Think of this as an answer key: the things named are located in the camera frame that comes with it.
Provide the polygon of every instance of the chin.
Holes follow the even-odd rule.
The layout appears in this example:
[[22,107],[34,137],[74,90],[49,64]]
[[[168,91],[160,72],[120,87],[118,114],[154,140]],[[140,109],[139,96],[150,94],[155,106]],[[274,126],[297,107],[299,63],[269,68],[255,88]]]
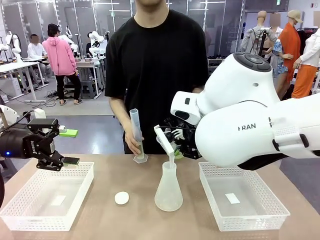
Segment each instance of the chin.
[[157,6],[164,0],[136,0],[136,2],[144,7]]

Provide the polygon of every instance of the conical flask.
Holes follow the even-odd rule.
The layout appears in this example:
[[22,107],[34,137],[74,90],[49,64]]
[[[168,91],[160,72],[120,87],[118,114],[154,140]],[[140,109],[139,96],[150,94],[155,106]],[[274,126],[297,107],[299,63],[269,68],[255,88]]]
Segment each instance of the conical flask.
[[156,206],[166,212],[178,210],[184,201],[177,179],[177,165],[166,161],[162,165],[162,177],[154,196]]

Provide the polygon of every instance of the basket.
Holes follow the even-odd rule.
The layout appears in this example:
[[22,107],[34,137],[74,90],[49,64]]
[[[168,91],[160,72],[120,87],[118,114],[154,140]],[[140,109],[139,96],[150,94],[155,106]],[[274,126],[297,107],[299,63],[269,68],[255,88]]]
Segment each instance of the basket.
[[255,171],[199,162],[200,180],[222,232],[278,230],[289,211]]
[[69,231],[94,179],[94,163],[38,169],[0,212],[11,231]]

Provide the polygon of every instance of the man's hand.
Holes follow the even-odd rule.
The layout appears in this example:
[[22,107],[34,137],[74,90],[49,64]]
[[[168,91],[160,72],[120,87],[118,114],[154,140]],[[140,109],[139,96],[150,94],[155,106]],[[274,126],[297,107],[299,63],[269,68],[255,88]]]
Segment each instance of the man's hand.
[[293,69],[297,69],[301,64],[301,58],[299,57],[297,60],[295,60],[293,64]]
[[282,55],[282,58],[283,58],[283,59],[290,59],[290,60],[291,60],[291,59],[294,58],[294,56],[291,55],[290,53],[287,53],[287,54],[283,54],[283,55]]
[[127,126],[123,127],[125,132],[125,142],[128,144],[129,149],[133,152],[134,155],[138,156],[141,154],[139,150],[139,143],[134,138],[134,133],[132,131],[131,124],[128,124]]

